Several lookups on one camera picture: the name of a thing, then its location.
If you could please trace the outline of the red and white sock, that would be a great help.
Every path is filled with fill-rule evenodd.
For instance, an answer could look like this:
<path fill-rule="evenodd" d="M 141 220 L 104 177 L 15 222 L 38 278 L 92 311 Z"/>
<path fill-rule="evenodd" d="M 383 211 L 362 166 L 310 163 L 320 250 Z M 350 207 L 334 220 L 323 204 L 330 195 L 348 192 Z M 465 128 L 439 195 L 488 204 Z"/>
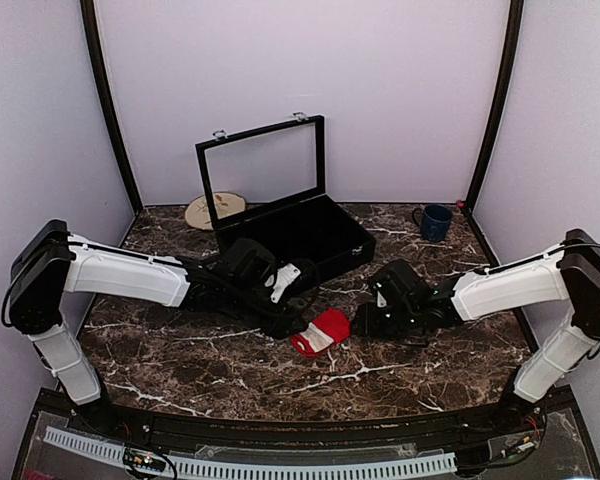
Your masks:
<path fill-rule="evenodd" d="M 290 338 L 291 345 L 304 357 L 314 358 L 351 335 L 350 322 L 337 309 L 328 309 L 314 318 L 307 328 Z"/>

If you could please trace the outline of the black compartment display box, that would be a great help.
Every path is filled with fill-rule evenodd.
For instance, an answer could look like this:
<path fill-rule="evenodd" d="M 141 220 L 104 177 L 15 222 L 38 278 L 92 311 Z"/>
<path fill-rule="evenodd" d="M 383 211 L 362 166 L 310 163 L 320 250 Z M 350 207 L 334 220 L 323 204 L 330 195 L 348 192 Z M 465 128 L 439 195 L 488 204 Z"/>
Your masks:
<path fill-rule="evenodd" d="M 320 283 L 373 259 L 374 236 L 327 193 L 324 116 L 298 112 L 292 120 L 242 132 L 218 130 L 195 149 L 222 251 L 252 239 L 280 262 L 314 261 Z M 218 219 L 214 192 L 243 197 L 246 210 Z"/>

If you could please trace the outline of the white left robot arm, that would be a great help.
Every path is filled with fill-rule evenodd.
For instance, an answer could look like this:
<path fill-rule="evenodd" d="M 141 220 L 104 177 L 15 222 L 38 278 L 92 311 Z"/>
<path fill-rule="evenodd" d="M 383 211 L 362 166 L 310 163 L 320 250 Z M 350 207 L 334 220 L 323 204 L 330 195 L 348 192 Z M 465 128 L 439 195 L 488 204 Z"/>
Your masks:
<path fill-rule="evenodd" d="M 304 307 L 287 297 L 308 281 L 321 283 L 309 259 L 284 264 L 260 243 L 238 239 L 206 259 L 156 256 L 114 248 L 71 233 L 64 221 L 49 221 L 14 260 L 0 317 L 25 335 L 58 379 L 81 417 L 100 436 L 121 427 L 120 412 L 106 401 L 106 388 L 61 312 L 67 293 L 139 299 L 189 312 L 222 313 L 253 321 L 281 339 L 303 329 Z"/>

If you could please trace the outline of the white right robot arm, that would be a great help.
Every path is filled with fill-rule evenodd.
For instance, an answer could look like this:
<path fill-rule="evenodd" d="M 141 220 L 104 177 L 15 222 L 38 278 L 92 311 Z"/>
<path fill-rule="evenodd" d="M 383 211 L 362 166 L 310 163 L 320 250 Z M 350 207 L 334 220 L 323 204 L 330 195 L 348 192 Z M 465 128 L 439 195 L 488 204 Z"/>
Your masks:
<path fill-rule="evenodd" d="M 514 432 L 549 388 L 600 346 L 600 244 L 573 229 L 541 253 L 493 268 L 478 268 L 430 286 L 404 260 L 369 280 L 375 298 L 356 310 L 357 336 L 397 340 L 456 327 L 490 314 L 550 301 L 567 301 L 570 313 L 515 373 L 508 397 L 490 413 L 501 434 Z"/>

